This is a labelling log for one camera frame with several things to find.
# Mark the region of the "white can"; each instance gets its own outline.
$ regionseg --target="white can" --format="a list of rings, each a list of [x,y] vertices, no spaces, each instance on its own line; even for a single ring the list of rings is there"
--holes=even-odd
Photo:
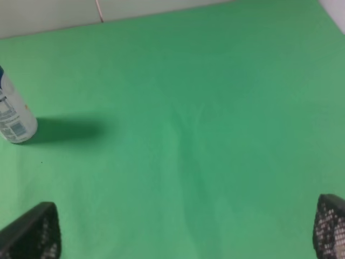
[[[21,143],[37,130],[37,120],[0,66],[0,132],[4,139]]]

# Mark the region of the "black mesh object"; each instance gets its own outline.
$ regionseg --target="black mesh object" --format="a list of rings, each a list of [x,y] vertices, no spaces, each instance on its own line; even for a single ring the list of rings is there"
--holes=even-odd
[[[61,233],[53,202],[42,202],[0,231],[0,259],[58,259]]]
[[[345,259],[345,200],[333,194],[320,195],[313,244],[318,259]]]

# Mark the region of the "blue label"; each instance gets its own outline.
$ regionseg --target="blue label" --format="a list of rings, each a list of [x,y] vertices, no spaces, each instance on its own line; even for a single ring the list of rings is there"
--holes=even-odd
[[[1,89],[1,79],[2,79],[2,75],[4,74],[4,70],[3,68],[0,66],[0,89]]]

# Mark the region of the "green cloth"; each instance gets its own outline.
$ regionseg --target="green cloth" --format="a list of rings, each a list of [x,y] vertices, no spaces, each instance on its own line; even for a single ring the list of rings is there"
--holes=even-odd
[[[238,0],[0,41],[38,118],[0,141],[0,226],[59,209],[66,259],[315,258],[345,197],[345,37],[316,0]]]

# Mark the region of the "green backdrop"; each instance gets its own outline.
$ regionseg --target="green backdrop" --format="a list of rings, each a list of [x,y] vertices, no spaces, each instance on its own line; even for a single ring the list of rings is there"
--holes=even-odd
[[[345,197],[345,37],[316,0],[207,8],[0,41],[37,116],[0,141],[0,226],[59,209],[66,259],[316,258]]]

